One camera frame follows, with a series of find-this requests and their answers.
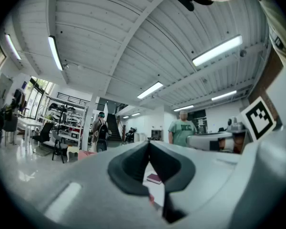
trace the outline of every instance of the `glossy floor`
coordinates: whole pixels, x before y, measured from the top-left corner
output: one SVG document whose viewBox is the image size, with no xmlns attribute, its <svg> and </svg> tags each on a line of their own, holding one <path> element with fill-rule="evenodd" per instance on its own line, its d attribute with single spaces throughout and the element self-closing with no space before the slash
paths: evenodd
<svg viewBox="0 0 286 229">
<path fill-rule="evenodd" d="M 109 142 L 108 149 L 120 144 L 120 142 Z M 7 143 L 5 146 L 3 142 L 0 147 L 0 177 L 6 189 L 38 207 L 37 201 L 46 196 L 43 192 L 45 186 L 77 162 L 77 155 L 72 153 L 69 163 L 65 156 L 64 164 L 60 156 L 55 155 L 52 161 L 50 151 L 51 149 L 43 146 L 38 153 L 48 154 L 37 155 L 32 152 L 31 147 L 27 149 L 24 147 L 24 141 L 20 136 L 16 138 L 15 145 Z"/>
</svg>

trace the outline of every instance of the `stairs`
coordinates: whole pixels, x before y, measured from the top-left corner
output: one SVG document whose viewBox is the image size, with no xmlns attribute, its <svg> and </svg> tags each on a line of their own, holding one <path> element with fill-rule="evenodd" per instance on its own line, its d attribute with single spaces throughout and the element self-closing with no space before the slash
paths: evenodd
<svg viewBox="0 0 286 229">
<path fill-rule="evenodd" d="M 115 115 L 108 114 L 107 116 L 107 123 L 108 123 L 108 129 L 111 130 L 112 136 L 109 138 L 109 141 L 119 141 L 121 142 L 121 136 L 119 133 L 118 125 L 116 123 Z"/>
</svg>

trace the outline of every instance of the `red book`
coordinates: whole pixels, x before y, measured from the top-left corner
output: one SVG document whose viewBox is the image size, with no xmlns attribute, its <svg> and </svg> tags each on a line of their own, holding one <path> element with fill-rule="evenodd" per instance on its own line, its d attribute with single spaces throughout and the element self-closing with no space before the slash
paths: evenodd
<svg viewBox="0 0 286 229">
<path fill-rule="evenodd" d="M 158 175 L 155 175 L 155 174 L 150 174 L 147 177 L 147 180 L 154 182 L 154 183 L 157 183 L 157 184 L 160 184 L 162 182 L 161 179 L 158 177 Z"/>
</svg>

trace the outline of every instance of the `pillar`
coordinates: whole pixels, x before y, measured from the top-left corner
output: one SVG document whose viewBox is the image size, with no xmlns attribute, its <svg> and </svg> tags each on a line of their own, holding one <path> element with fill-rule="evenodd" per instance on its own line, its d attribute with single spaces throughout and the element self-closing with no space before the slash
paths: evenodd
<svg viewBox="0 0 286 229">
<path fill-rule="evenodd" d="M 99 94 L 98 91 L 94 92 L 92 94 L 91 100 L 90 100 L 90 105 L 88 107 L 88 111 L 87 111 L 87 115 L 85 118 L 85 124 L 84 124 L 84 130 L 83 130 L 83 134 L 82 134 L 82 150 L 84 151 L 88 151 L 88 137 L 89 137 L 89 127 L 90 127 L 90 123 L 91 123 L 91 117 L 93 115 L 93 109 L 94 109 L 94 105 L 97 99 L 97 95 Z"/>
</svg>

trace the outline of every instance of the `ceiling light fixture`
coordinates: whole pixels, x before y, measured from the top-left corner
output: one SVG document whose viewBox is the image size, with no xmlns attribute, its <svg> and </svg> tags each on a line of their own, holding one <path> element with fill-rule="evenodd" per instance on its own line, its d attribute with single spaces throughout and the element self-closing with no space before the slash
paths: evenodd
<svg viewBox="0 0 286 229">
<path fill-rule="evenodd" d="M 195 66 L 199 66 L 207 61 L 209 61 L 212 58 L 215 58 L 216 56 L 234 48 L 243 43 L 243 37 L 241 35 L 238 35 L 224 43 L 221 43 L 220 45 L 214 47 L 213 49 L 210 49 L 209 51 L 205 52 L 204 54 L 196 57 L 193 59 L 193 64 Z"/>
<path fill-rule="evenodd" d="M 183 109 L 191 109 L 191 108 L 194 108 L 194 105 L 190 105 L 190 106 L 183 107 L 183 108 L 180 108 L 180 109 L 174 109 L 174 111 L 177 112 L 177 111 L 180 111 L 180 110 L 183 110 Z"/>
<path fill-rule="evenodd" d="M 20 57 L 19 53 L 17 52 L 17 50 L 16 50 L 16 48 L 15 48 L 13 42 L 11 41 L 10 35 L 6 34 L 6 35 L 5 35 L 5 38 L 6 38 L 6 40 L 8 41 L 8 43 L 9 43 L 9 45 L 10 45 L 10 48 L 12 49 L 13 53 L 16 55 L 16 58 L 19 59 L 19 60 L 21 60 L 21 57 Z"/>
<path fill-rule="evenodd" d="M 51 51 L 54 57 L 54 60 L 56 62 L 57 68 L 62 71 L 62 66 L 61 66 L 61 61 L 59 59 L 59 55 L 58 55 L 58 50 L 57 50 L 57 45 L 56 45 L 56 40 L 54 36 L 49 36 L 48 37 L 49 40 L 49 44 L 51 47 Z"/>
<path fill-rule="evenodd" d="M 138 98 L 142 99 L 142 98 L 146 97 L 148 94 L 151 94 L 152 92 L 156 91 L 157 89 L 159 89 L 162 86 L 163 85 L 160 82 L 157 82 L 155 85 L 148 88 L 145 92 L 141 93 L 138 96 Z"/>
<path fill-rule="evenodd" d="M 235 90 L 235 91 L 229 92 L 229 93 L 227 93 L 227 94 L 220 95 L 220 96 L 218 96 L 218 97 L 213 97 L 213 98 L 212 98 L 212 101 L 217 100 L 217 99 L 220 99 L 220 98 L 224 98 L 224 97 L 227 97 L 227 96 L 231 96 L 231 95 L 234 95 L 234 94 L 236 94 L 236 93 L 237 93 L 237 91 Z"/>
</svg>

